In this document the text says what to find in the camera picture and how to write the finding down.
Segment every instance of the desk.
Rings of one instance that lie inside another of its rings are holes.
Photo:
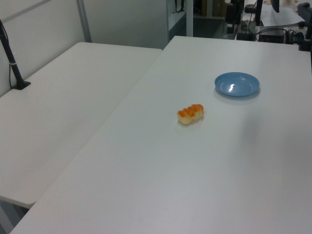
[[[30,208],[160,54],[78,43],[0,98],[0,199]]]
[[[231,71],[260,94],[217,93]],[[294,46],[174,37],[12,234],[310,233],[311,89]]]

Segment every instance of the pastry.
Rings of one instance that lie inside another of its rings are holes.
[[[193,104],[177,112],[177,119],[182,124],[192,123],[204,116],[204,107],[200,104]]]

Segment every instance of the floor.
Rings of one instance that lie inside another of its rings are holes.
[[[186,36],[186,17],[169,31],[169,38]],[[232,39],[232,34],[227,34],[227,23],[223,19],[198,19],[194,18],[193,36],[197,38]]]
[[[0,200],[0,234],[8,234],[28,212],[28,209]]]

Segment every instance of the black cable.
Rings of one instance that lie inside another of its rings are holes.
[[[275,31],[275,30],[284,30],[285,32],[288,32],[286,29],[284,28],[267,28],[267,29],[263,29],[260,32],[256,33],[255,35],[261,34],[261,33],[266,33],[266,32],[270,32],[270,31]]]
[[[12,88],[12,84],[11,84],[11,65],[9,64],[9,84],[10,84],[10,88]]]
[[[4,26],[3,26],[1,20],[0,20],[0,26],[1,26],[1,28],[3,29],[4,33],[5,33],[6,40],[7,40],[8,43],[9,43],[9,36],[8,36],[8,34],[6,33],[6,30],[5,30],[5,28],[4,28]],[[10,65],[10,64],[9,64],[9,84],[10,84],[10,88],[13,89],[13,88],[12,88],[12,84],[11,84],[11,65]]]
[[[257,2],[258,2],[258,1],[255,1],[254,5],[253,5],[253,8],[252,8],[252,11],[254,10],[254,7],[255,7],[255,5],[257,4]],[[247,26],[247,29],[248,29],[248,30],[249,30],[250,22],[252,21],[252,16],[253,16],[253,14],[251,13],[251,14],[250,14],[249,23],[248,23],[248,26]]]

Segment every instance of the electronic equipment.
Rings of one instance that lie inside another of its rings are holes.
[[[260,27],[260,31],[267,29],[267,27]],[[270,27],[270,29],[276,29],[271,31],[264,31],[259,34],[259,41],[269,43],[284,43],[285,31],[280,30],[280,27]]]
[[[298,15],[304,19],[305,22],[309,22],[311,18],[312,8],[308,2],[301,3],[297,6]]]

